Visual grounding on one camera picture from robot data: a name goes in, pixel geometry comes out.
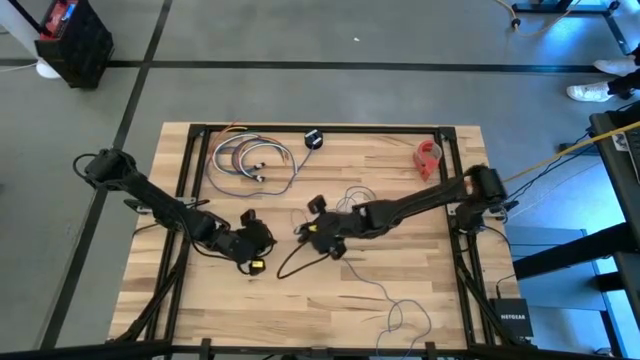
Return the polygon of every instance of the yellow cable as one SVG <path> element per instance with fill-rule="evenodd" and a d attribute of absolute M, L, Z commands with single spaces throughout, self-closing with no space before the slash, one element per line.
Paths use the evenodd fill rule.
<path fill-rule="evenodd" d="M 504 8 L 506 8 L 507 10 L 509 10 L 509 12 L 511 13 L 511 20 L 515 20 L 515 19 L 519 19 L 518 15 L 516 15 L 516 12 L 513 10 L 513 8 L 511 6 L 509 6 L 509 4 L 507 4 L 506 2 L 504 2 L 503 0 L 495 0 L 498 4 L 502 5 Z M 516 33 L 518 33 L 518 35 L 520 36 L 524 36 L 524 37 L 530 37 L 530 36 L 536 36 L 536 35 L 540 35 L 543 32 L 551 29 L 555 24 L 558 23 L 558 21 L 562 20 L 564 17 L 566 17 L 567 15 L 571 14 L 571 11 L 573 11 L 573 8 L 578 6 L 578 4 L 580 4 L 582 0 L 578 0 L 576 1 L 575 5 L 573 5 L 571 8 L 567 9 L 567 12 L 565 12 L 564 14 L 558 16 L 558 18 L 556 18 L 555 20 L 553 20 L 551 22 L 551 24 L 543 27 L 542 29 L 533 32 L 533 33 L 523 33 L 520 31 L 520 27 L 518 25 L 516 25 L 515 31 Z"/>
<path fill-rule="evenodd" d="M 592 137 L 589 140 L 585 140 L 585 141 L 583 141 L 581 143 L 577 143 L 577 144 L 575 144 L 573 146 L 569 146 L 568 148 L 564 149 L 563 151 L 560 151 L 559 153 L 555 154 L 554 156 L 548 158 L 547 160 L 541 161 L 541 162 L 537 163 L 536 165 L 534 165 L 534 166 L 532 166 L 532 167 L 530 167 L 530 168 L 528 168 L 528 169 L 526 169 L 524 171 L 521 171 L 521 172 L 513 175 L 512 177 L 504 180 L 503 182 L 506 183 L 506 182 L 509 182 L 509 181 L 511 181 L 513 179 L 517 179 L 520 176 L 528 174 L 528 173 L 532 172 L 533 170 L 535 170 L 535 169 L 537 169 L 539 167 L 547 165 L 548 163 L 552 162 L 553 160 L 555 160 L 557 158 L 563 157 L 563 156 L 567 155 L 568 153 L 570 153 L 572 151 L 575 151 L 577 149 L 580 149 L 582 147 L 585 147 L 585 146 L 587 146 L 589 144 L 593 144 L 596 141 L 600 141 L 602 139 L 606 139 L 606 138 L 611 137 L 613 135 L 620 134 L 620 133 L 623 133 L 625 131 L 629 131 L 631 129 L 635 129 L 637 127 L 640 127 L 640 121 L 636 121 L 631 125 L 627 125 L 625 127 L 621 127 L 619 129 L 616 129 L 616 130 L 611 130 L 611 131 L 606 132 L 606 133 L 604 133 L 602 135 L 598 135 L 598 136 Z"/>

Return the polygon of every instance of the wood grain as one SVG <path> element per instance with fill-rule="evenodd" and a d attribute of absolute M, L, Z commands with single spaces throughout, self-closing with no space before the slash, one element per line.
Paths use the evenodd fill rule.
<path fill-rule="evenodd" d="M 150 180 L 174 193 L 188 123 L 165 123 L 150 174 Z M 464 168 L 488 163 L 480 128 L 456 127 Z M 294 209 L 323 194 L 330 206 L 344 196 L 349 186 L 363 185 L 378 198 L 399 198 L 440 183 L 438 174 L 425 184 L 413 167 L 411 154 L 428 136 L 411 134 L 325 134 L 325 145 L 315 151 L 292 187 L 280 196 L 255 196 L 248 199 L 224 195 L 204 181 L 201 199 L 211 199 L 202 209 L 209 210 L 240 225 L 239 217 L 248 208 L 256 210 L 271 229 L 278 244 L 266 258 L 267 270 L 258 277 L 240 274 L 232 264 L 191 253 L 183 287 L 176 328 L 176 343 L 197 345 L 203 337 L 216 345 L 229 346 L 329 346 L 373 348 L 378 334 L 386 327 L 391 304 L 381 290 L 358 281 L 341 261 L 326 260 L 285 280 L 275 277 L 278 266 L 297 245 L 294 225 L 305 221 Z M 307 154 L 301 134 L 270 133 L 293 152 L 298 162 Z M 192 157 L 195 163 L 197 151 Z M 447 164 L 451 152 L 445 147 Z M 227 191 L 279 191 L 291 176 L 290 164 L 283 164 L 272 149 L 250 153 L 246 163 L 264 161 L 261 174 L 267 181 L 229 176 L 209 169 L 216 184 Z M 222 156 L 229 165 L 229 156 Z M 193 182 L 195 169 L 190 169 Z M 305 216 L 311 218 L 305 210 Z M 431 318 L 432 331 L 419 341 L 434 341 L 441 349 L 465 348 L 462 318 L 453 271 L 451 244 L 444 208 L 434 209 L 406 219 L 398 228 L 375 240 L 347 241 L 345 259 L 358 274 L 383 284 L 394 299 L 413 299 Z M 149 224 L 141 217 L 138 226 Z M 499 230 L 502 225 L 487 221 Z M 139 233 L 133 240 L 122 290 L 118 298 L 110 336 L 117 336 L 135 319 L 151 298 L 165 231 L 159 227 Z M 492 232 L 478 236 L 478 248 L 489 296 L 498 279 L 513 274 L 509 249 Z M 310 247 L 303 248 L 287 269 L 317 259 Z M 513 279 L 503 281 L 503 296 L 518 296 Z M 474 328 L 482 342 L 477 306 L 472 302 Z M 381 339 L 385 348 L 407 348 L 429 326 L 415 305 L 403 304 L 405 324 L 397 332 Z"/>

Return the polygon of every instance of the white sneaker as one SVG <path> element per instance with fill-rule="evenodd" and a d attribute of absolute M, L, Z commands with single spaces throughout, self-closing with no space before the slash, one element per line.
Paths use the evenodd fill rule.
<path fill-rule="evenodd" d="M 592 102 L 605 102 L 613 97 L 613 95 L 609 95 L 609 85 L 607 85 L 606 81 L 589 85 L 569 86 L 567 95 L 576 101 Z"/>
<path fill-rule="evenodd" d="M 633 57 L 629 57 L 617 60 L 598 60 L 593 63 L 593 66 L 607 74 L 625 76 L 640 69 L 640 66 L 636 65 L 633 59 Z"/>

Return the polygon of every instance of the clamp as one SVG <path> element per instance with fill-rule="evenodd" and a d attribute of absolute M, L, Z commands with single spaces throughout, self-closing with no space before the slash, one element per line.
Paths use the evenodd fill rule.
<path fill-rule="evenodd" d="M 438 167 L 441 157 L 442 149 L 433 140 L 425 140 L 418 145 L 418 149 L 413 153 L 413 163 L 423 181 L 429 179 L 431 173 Z"/>

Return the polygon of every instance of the bundled wires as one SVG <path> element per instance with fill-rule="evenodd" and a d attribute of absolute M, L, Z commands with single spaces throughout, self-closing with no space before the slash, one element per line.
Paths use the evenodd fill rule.
<path fill-rule="evenodd" d="M 287 190 L 289 190 L 289 188 L 291 187 L 291 184 L 293 183 L 293 181 L 295 180 L 296 176 L 298 175 L 298 173 L 300 172 L 300 169 L 302 169 L 302 167 L 304 166 L 304 164 L 307 162 L 307 160 L 309 159 L 309 156 L 311 156 L 311 152 L 313 151 L 313 149 L 310 149 L 309 152 L 307 153 L 307 156 L 304 158 L 304 160 L 302 161 L 302 163 L 300 163 L 300 165 L 298 165 L 298 163 L 296 162 L 296 159 L 293 157 L 293 153 L 286 147 L 284 146 L 281 142 L 279 142 L 276 139 L 270 138 L 270 137 L 266 137 L 254 132 L 250 132 L 248 131 L 248 129 L 246 127 L 242 127 L 242 126 L 234 126 L 235 123 L 232 123 L 231 125 L 227 126 L 225 129 L 223 129 L 222 131 L 220 131 L 216 137 L 213 139 L 212 142 L 212 147 L 213 150 L 210 151 L 210 157 L 208 160 L 208 165 L 207 166 L 207 171 L 205 172 L 207 179 L 209 180 L 209 183 L 211 183 L 211 186 L 213 186 L 216 190 L 218 190 L 219 192 L 229 195 L 229 196 L 234 196 L 234 197 L 241 197 L 241 198 L 247 198 L 247 197 L 252 197 L 255 195 L 281 195 L 284 194 Z M 218 140 L 218 138 L 229 132 L 229 131 L 234 131 L 234 130 L 242 130 L 243 132 L 236 134 L 234 136 L 231 136 L 230 138 L 222 141 L 220 144 L 216 145 L 216 141 Z M 245 157 L 252 151 L 256 150 L 256 149 L 260 149 L 260 148 L 266 148 L 266 147 L 270 147 L 270 148 L 274 148 L 279 154 L 280 157 L 282 158 L 282 161 L 284 164 L 287 163 L 287 161 L 291 161 L 291 167 L 292 167 L 292 175 L 289 178 L 289 181 L 287 182 L 286 186 L 284 187 L 284 189 L 282 189 L 281 191 L 276 191 L 276 192 L 267 192 L 267 191 L 256 191 L 253 193 L 249 193 L 249 194 L 237 194 L 237 193 L 233 193 L 227 190 L 224 190 L 222 188 L 220 188 L 213 180 L 213 177 L 211 176 L 210 172 L 209 172 L 209 168 L 211 167 L 210 165 L 213 164 L 213 166 L 215 167 L 216 170 L 218 170 L 218 172 L 222 173 L 222 174 L 226 174 L 226 175 L 232 175 L 232 176 L 243 176 L 246 177 L 248 179 L 254 180 L 256 182 L 262 183 L 264 182 L 266 179 L 266 177 L 262 176 L 262 175 L 258 175 L 255 174 L 255 172 L 257 170 L 260 170 L 262 168 L 264 168 L 266 166 L 266 164 L 264 162 L 255 164 L 253 166 L 247 166 L 245 165 Z M 220 156 L 222 154 L 225 153 L 229 153 L 231 154 L 231 167 L 232 169 L 229 168 L 225 168 L 221 163 L 220 163 Z"/>

